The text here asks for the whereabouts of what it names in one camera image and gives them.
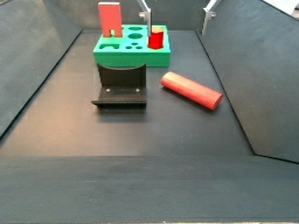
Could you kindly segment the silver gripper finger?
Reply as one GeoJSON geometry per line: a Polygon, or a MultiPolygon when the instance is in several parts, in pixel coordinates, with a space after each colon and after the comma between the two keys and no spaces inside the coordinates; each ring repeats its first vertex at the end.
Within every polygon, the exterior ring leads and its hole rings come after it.
{"type": "Polygon", "coordinates": [[[216,17],[216,12],[213,11],[220,4],[220,0],[209,0],[206,6],[202,8],[202,23],[200,28],[200,34],[205,33],[208,22],[216,17]]]}
{"type": "Polygon", "coordinates": [[[150,36],[152,34],[152,10],[148,7],[145,0],[136,0],[137,4],[141,8],[141,11],[138,12],[138,17],[144,19],[146,22],[146,36],[150,36]]]}

